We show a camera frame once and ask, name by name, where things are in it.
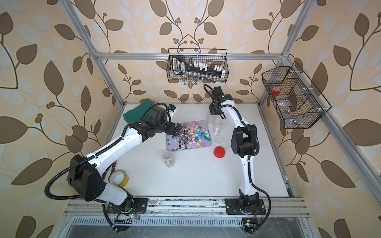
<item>mounting plate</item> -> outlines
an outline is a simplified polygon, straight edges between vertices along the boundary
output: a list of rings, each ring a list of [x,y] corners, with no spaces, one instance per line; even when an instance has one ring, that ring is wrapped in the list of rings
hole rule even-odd
[[[259,200],[260,205],[256,207],[257,215],[266,215],[266,208],[264,207],[263,200]],[[238,199],[225,199],[225,205],[226,205],[226,214],[228,215],[242,215],[244,214],[240,210]],[[250,214],[244,214],[244,215],[254,215],[255,212],[251,212]]]

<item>tape roll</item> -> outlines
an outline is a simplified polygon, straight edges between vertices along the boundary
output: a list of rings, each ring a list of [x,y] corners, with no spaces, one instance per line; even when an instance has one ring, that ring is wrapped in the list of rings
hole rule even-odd
[[[115,186],[124,187],[128,183],[128,175],[123,170],[116,170],[110,175],[109,182]]]

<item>wire basket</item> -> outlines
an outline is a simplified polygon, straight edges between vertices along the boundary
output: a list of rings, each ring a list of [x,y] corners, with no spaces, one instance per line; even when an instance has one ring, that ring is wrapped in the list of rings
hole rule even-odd
[[[229,75],[224,49],[168,49],[167,76],[170,83],[226,83]]]
[[[262,73],[263,85],[285,129],[312,127],[332,106],[311,80],[306,86],[298,76],[301,67],[280,66]],[[313,96],[322,96],[321,105]]]

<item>white table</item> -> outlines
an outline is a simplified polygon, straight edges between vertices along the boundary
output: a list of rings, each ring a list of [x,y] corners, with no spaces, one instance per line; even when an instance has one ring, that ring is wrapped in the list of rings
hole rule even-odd
[[[138,104],[127,104],[123,113]],[[209,104],[175,104],[175,123],[205,120]],[[270,196],[288,197],[277,161],[256,104],[238,104],[237,108],[249,123],[257,127],[260,152],[254,157],[255,184]],[[120,118],[113,139],[120,136],[127,122]],[[239,196],[240,168],[237,155],[231,149],[233,128],[228,119],[224,121],[222,144],[173,152],[175,165],[167,168],[162,154],[166,151],[166,134],[153,138],[132,148],[118,159],[116,169],[129,176],[125,189],[136,196]],[[216,158],[216,146],[225,149],[223,158]]]

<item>clear plastic cup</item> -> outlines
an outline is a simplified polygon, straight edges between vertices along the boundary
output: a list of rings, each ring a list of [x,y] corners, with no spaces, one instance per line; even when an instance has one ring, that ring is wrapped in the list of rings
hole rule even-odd
[[[213,121],[213,134],[219,135],[222,132],[222,124],[224,123],[224,120],[221,117],[217,117]]]
[[[163,153],[163,159],[165,161],[165,165],[168,167],[168,168],[171,168],[174,166],[174,161],[173,161],[173,158],[172,158],[172,153],[170,151],[166,151]]]
[[[210,110],[208,110],[206,122],[212,124],[214,119],[216,119],[216,115],[210,115]]]

